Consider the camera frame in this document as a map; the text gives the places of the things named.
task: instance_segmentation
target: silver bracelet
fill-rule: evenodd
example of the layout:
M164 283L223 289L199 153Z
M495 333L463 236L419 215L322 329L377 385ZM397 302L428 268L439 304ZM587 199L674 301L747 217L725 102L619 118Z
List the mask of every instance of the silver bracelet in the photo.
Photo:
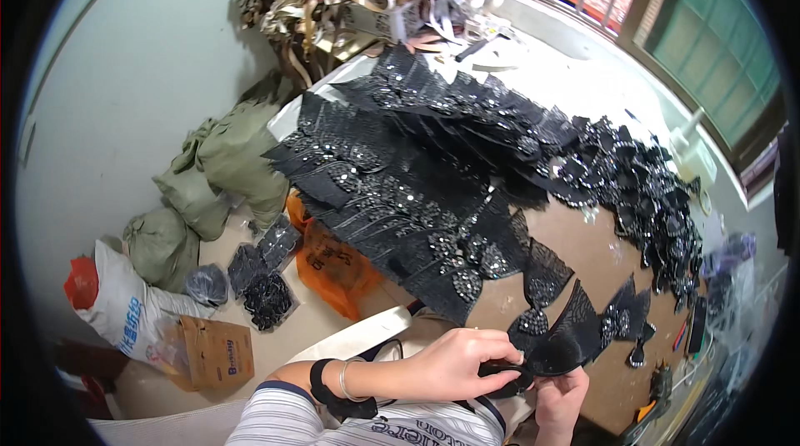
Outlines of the silver bracelet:
M339 371L339 388L342 390L342 393L345 395L346 399L349 399L350 401L353 401L355 403L361 403L363 401L368 400L369 397L355 398L351 396L350 393L345 388L345 370L347 369L347 365L352 363L353 361L362 361L363 363L366 362L366 360L363 357L351 357L349 360L345 361L344 366L342 366L342 371Z

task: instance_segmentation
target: black phone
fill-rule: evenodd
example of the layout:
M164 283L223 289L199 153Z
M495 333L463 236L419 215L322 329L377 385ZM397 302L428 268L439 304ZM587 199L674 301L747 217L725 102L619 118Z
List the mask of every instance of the black phone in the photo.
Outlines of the black phone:
M686 354L697 354L703 345L705 333L705 313L708 311L708 299L699 296L695 300L695 309L692 311L692 322L689 325L689 341L686 343Z

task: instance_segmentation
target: person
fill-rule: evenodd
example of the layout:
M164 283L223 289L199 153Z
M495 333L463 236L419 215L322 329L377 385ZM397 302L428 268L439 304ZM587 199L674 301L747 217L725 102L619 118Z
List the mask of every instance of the person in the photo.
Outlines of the person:
M478 366L489 360L520 364L523 354L503 331L455 328L405 359L351 361L342 375L345 362L330 361L322 370L322 383L335 396L396 400L386 405L378 401L375 418L348 418L335 429L324 427L319 403L311 395L314 361L289 363L259 385L227 444L499 446L512 431L504 430L501 413L484 395L519 372L479 377ZM536 445L567 446L589 377L578 367L555 378L536 377L531 387L536 390Z

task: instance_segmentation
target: brown cardboard box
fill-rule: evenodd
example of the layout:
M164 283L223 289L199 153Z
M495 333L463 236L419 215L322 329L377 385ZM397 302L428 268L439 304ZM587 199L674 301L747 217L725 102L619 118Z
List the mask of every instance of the brown cardboard box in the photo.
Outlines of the brown cardboard box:
M250 329L239 324L181 316L175 338L185 341L188 368L175 368L170 377L184 390L241 385L253 378Z

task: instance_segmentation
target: brown tabletop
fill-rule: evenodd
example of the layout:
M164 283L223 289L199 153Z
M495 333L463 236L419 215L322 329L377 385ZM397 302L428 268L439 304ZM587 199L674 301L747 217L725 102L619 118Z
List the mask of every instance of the brown tabletop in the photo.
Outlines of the brown tabletop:
M614 233L614 215L603 208L594 223L587 223L580 210L567 208L552 200L545 211L525 211L531 236L555 251L575 275L562 294L545 309L552 325L563 311L575 278L595 306L602 312L631 272L636 291L649 288L651 269L640 267L642 254ZM652 295L647 320L656 327L656 334L645 344L645 365L629 368L625 361L634 348L633 342L614 341L596 361L585 367L590 377L589 391L581 414L605 430L620 434L634 420L637 408L649 402L650 377L656 363L666 359L675 368L683 355L672 343L686 319L687 310L675 315L675 298L669 292ZM523 296L522 274L500 281L485 281L480 300L470 313L468 327L506 330L529 308Z

